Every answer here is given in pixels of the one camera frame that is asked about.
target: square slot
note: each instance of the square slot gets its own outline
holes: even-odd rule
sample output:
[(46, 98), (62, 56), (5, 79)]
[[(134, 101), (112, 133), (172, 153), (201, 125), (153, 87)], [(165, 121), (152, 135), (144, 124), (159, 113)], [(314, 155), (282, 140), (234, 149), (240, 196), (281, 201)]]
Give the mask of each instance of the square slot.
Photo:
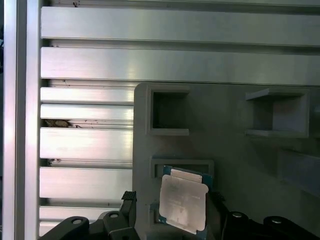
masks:
[(247, 93), (253, 101), (253, 128), (246, 135), (274, 138), (309, 136), (309, 93), (306, 90), (267, 88)]
[(151, 135), (188, 136), (187, 96), (185, 86), (160, 86), (149, 91), (148, 126)]
[(153, 93), (152, 128), (186, 129), (186, 94)]

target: aluminum profile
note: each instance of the aluminum profile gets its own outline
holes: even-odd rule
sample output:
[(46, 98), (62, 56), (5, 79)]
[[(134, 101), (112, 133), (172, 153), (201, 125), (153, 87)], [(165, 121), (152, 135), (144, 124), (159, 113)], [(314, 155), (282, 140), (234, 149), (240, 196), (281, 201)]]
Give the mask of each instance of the aluminum profile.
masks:
[(132, 169), (132, 162), (115, 162), (104, 159), (51, 159), (51, 167), (92, 168), (92, 169)]
[(106, 207), (40, 206), (39, 218), (41, 221), (63, 221), (72, 216), (81, 216), (96, 221), (102, 213), (117, 210)]
[(93, 80), (93, 79), (48, 79), (47, 81), (49, 87), (53, 88), (70, 88), (70, 89), (104, 89), (104, 90), (114, 90), (114, 89), (128, 89), (134, 92), (135, 87), (140, 83), (139, 81), (113, 81), (113, 80)]
[(134, 107), (126, 105), (42, 104), (42, 119), (85, 119), (131, 122)]
[(26, 19), (26, 89), (25, 95), (25, 179), (24, 179), (24, 238), (39, 236), (39, 151), (40, 151), (40, 65), (41, 65), (41, 0), (27, 0)]
[[(28, 57), (26, 58), (26, 51), (30, 50), (30, 48), (26, 48), (29, 47), (29, 45), (26, 46), (26, 22), (27, 19), (30, 20), (27, 16), (29, 5), (27, 6), (27, 1), (7, 0), (2, 1), (0, 6), (2, 21), (5, 22), (2, 36), (7, 43), (7, 46), (2, 50), (5, 55), (5, 64), (0, 75), (3, 97), (1, 102), (3, 148), (1, 148), (0, 171), (1, 182), (5, 182), (5, 184), (1, 184), (1, 202), (3, 203), (1, 208), (1, 237), (10, 240), (28, 240), (24, 228), (36, 224), (33, 222), (31, 226), (25, 225), (25, 212), (30, 212), (29, 209), (25, 211), (25, 206), (31, 207), (25, 204), (25, 196), (29, 193), (28, 190), (25, 191), (24, 189), (25, 186), (29, 187), (28, 183), (25, 183), (25, 179), (28, 179), (29, 175), (29, 172), (26, 173), (29, 169), (26, 162), (28, 163), (28, 153), (34, 149), (27, 149), (28, 142), (25, 143), (26, 130), (28, 131), (26, 114), (27, 119), (30, 119), (30, 113), (28, 112), (30, 110), (28, 108), (30, 99), (26, 96), (26, 85), (30, 84), (31, 75), (29, 67), (26, 71), (27, 60), (30, 60)], [(32, 66), (35, 62), (37, 62), (37, 57), (34, 57), (28, 64)], [(31, 89), (37, 85), (36, 81), (34, 82), (30, 86)]]
[(40, 94), (41, 102), (46, 104), (134, 104), (133, 87), (108, 87), (106, 89), (42, 87)]
[(318, 55), (43, 47), (41, 76), (318, 86), (319, 61)]
[(82, 199), (102, 204), (120, 204), (132, 190), (132, 170), (41, 167), (40, 198)]
[(100, 159), (132, 162), (133, 131), (117, 129), (40, 129), (42, 159)]
[(41, 37), (317, 46), (318, 22), (317, 15), (43, 7)]
[[(68, 5), (73, 6), (73, 0), (52, 0), (51, 3), (55, 6), (64, 6), (64, 5)], [(167, 4), (166, 1), (162, 1), (159, 0), (157, 1), (157, 4), (160, 4), (161, 2), (163, 2), (164, 4)], [(180, 2), (179, 0), (172, 0), (172, 3), (175, 2)], [(190, 2), (190, 3), (197, 3), (197, 2), (203, 2), (203, 0), (187, 0), (186, 2)], [(209, 0), (207, 1), (209, 3), (227, 3), (227, 4), (246, 4), (246, 5), (250, 5), (250, 4), (254, 4), (254, 5), (271, 5), (271, 6), (319, 6), (319, 1), (318, 0), (304, 0), (304, 1), (300, 1), (300, 0), (268, 0), (267, 4), (266, 4), (266, 0)], [(101, 5), (108, 5), (108, 3), (105, 0), (96, 0), (96, 1), (92, 1), (92, 0), (82, 0), (81, 1), (81, 5), (88, 5), (88, 6), (101, 6)]]

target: black plastic part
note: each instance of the black plastic part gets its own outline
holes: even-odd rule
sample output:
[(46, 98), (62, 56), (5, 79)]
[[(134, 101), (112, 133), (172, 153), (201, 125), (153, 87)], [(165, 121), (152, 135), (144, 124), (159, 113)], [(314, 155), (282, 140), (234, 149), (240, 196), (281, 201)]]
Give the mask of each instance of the black plastic part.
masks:
[(224, 197), (219, 192), (208, 192), (205, 195), (205, 216), (209, 239), (222, 238), (222, 232), (229, 213), (223, 203), (224, 201)]
[(81, 240), (105, 240), (107, 235), (104, 221), (102, 219), (98, 219), (94, 223), (90, 224), (89, 234), (81, 238)]
[(110, 232), (111, 240), (140, 240), (134, 227), (114, 230)]
[(135, 191), (126, 191), (121, 198), (120, 212), (127, 219), (129, 227), (134, 227), (137, 218), (137, 196)]
[(107, 233), (114, 230), (129, 228), (129, 223), (120, 211), (110, 211), (103, 217), (103, 223)]
[(319, 240), (320, 238), (309, 231), (281, 216), (268, 216), (263, 224), (275, 230), (280, 237), (289, 240)]
[(250, 232), (248, 216), (241, 212), (229, 212), (226, 216), (225, 226), (222, 233), (222, 239), (249, 239), (249, 233)]
[(89, 220), (82, 216), (72, 216), (63, 220), (47, 234), (40, 237), (40, 240), (76, 240), (88, 233)]

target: screw hole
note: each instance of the screw hole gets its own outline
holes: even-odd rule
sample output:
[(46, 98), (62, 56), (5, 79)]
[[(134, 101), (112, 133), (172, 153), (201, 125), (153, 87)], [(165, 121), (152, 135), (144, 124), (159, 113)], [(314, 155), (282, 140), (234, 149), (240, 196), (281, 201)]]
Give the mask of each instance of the screw hole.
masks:
[(109, 215), (110, 218), (117, 218), (119, 215), (117, 213), (111, 213)]
[(273, 223), (275, 223), (275, 224), (281, 224), (281, 223), (282, 223), (281, 219), (280, 219), (280, 218), (277, 218), (277, 217), (271, 219), (271, 222), (273, 222)]
[(241, 218), (242, 214), (240, 212), (234, 212), (232, 216), (234, 216), (235, 218)]
[(80, 223), (82, 223), (82, 220), (81, 219), (76, 219), (76, 220), (73, 220), (72, 223), (73, 224), (80, 224)]

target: metal surface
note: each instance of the metal surface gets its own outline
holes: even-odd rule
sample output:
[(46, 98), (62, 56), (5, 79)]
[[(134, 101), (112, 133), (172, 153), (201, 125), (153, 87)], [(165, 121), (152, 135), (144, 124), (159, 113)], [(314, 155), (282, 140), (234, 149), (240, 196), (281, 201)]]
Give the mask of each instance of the metal surface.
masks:
[(108, 87), (107, 89), (42, 87), (40, 91), (42, 103), (112, 105), (134, 104), (134, 88), (131, 87)]
[(278, 174), (285, 182), (320, 198), (320, 158), (294, 151), (280, 150)]
[(100, 214), (118, 210), (118, 208), (110, 207), (41, 206), (39, 218), (41, 221), (62, 221), (70, 216), (81, 216), (89, 221), (96, 221)]
[(39, 234), (40, 145), (40, 7), (42, 1), (27, 0), (26, 116), (25, 116), (25, 216), (24, 239)]
[(186, 171), (180, 171), (177, 169), (171, 169), (171, 176), (177, 177), (177, 178), (181, 178), (181, 179), (188, 179), (190, 181), (194, 181), (196, 183), (202, 183), (202, 176), (198, 175), (198, 174), (194, 174), (194, 173), (190, 173), (190, 172), (186, 172)]
[(275, 224), (281, 224), (282, 222), (280, 218), (273, 218), (271, 221)]
[(43, 47), (41, 56), (49, 79), (320, 84), (317, 55)]
[(132, 169), (132, 162), (110, 162), (104, 159), (54, 159), (52, 167), (94, 168), (94, 169)]
[(320, 42), (318, 25), (320, 16), (316, 15), (306, 17), (247, 12), (43, 7), (41, 21), (41, 37), (45, 39), (116, 39), (299, 46), (317, 46)]
[(116, 130), (133, 130), (132, 121), (114, 122), (108, 120), (68, 120), (70, 127), (79, 129), (116, 129)]
[(42, 104), (42, 119), (108, 120), (114, 123), (131, 123), (134, 107), (121, 105)]
[(4, 1), (3, 239), (24, 238), (26, 1)]
[(39, 236), (45, 235), (47, 232), (49, 232), (51, 229), (53, 229), (55, 226), (57, 226), (60, 223), (60, 221), (40, 221), (39, 222)]
[(39, 177), (41, 198), (117, 204), (132, 189), (132, 170), (126, 169), (41, 167)]
[(192, 234), (203, 231), (206, 223), (206, 193), (201, 182), (172, 175), (162, 177), (159, 214), (166, 223)]
[(133, 132), (115, 129), (46, 128), (40, 130), (42, 159), (104, 159), (132, 162)]
[(241, 218), (242, 214), (240, 212), (234, 212), (232, 216), (234, 216), (235, 218)]
[(53, 88), (77, 88), (77, 89), (111, 89), (111, 87), (121, 89), (131, 89), (139, 84), (139, 81), (113, 81), (113, 80), (83, 80), (83, 79), (49, 79), (48, 85)]
[[(53, 5), (59, 5), (59, 6), (64, 6), (67, 5), (69, 7), (74, 7), (73, 2), (74, 0), (52, 0), (51, 1)], [(136, 1), (130, 1), (130, 2), (142, 2), (141, 0), (136, 0)], [(172, 0), (170, 3), (175, 3), (175, 2), (180, 2), (178, 0)], [(183, 2), (203, 2), (203, 0), (184, 0)], [(227, 3), (227, 4), (262, 4), (265, 6), (271, 5), (271, 6), (276, 6), (276, 5), (281, 5), (281, 6), (319, 6), (319, 1), (318, 0), (207, 0), (207, 3)], [(166, 0), (160, 0), (157, 1), (157, 3), (167, 3)], [(90, 5), (90, 6), (101, 6), (101, 5), (108, 5), (108, 2), (105, 0), (82, 0), (80, 4), (78, 5), (81, 7), (82, 5)]]

